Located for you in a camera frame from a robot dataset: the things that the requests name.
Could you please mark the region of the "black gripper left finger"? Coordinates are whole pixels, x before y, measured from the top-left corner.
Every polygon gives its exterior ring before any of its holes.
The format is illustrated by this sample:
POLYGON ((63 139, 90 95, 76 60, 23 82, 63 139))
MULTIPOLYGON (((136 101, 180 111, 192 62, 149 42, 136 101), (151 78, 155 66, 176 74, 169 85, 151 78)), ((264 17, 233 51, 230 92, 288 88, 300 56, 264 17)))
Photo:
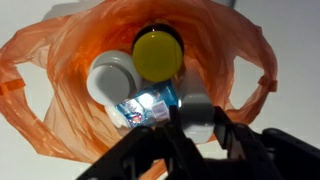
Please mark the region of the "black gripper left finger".
POLYGON ((180 125, 176 106, 169 108, 170 120, 155 129, 134 128, 76 180, 138 180, 153 165, 164 159, 169 180, 211 180, 208 165, 180 125))

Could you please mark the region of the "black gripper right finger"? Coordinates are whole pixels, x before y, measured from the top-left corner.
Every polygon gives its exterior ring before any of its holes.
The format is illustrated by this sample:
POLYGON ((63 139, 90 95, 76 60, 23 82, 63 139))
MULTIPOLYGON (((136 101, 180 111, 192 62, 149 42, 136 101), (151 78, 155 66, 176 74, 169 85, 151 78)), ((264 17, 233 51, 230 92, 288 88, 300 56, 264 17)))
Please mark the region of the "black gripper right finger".
POLYGON ((261 134, 233 122, 215 106, 214 130, 227 157, 242 164, 251 180, 320 180, 320 150, 282 130, 261 134))

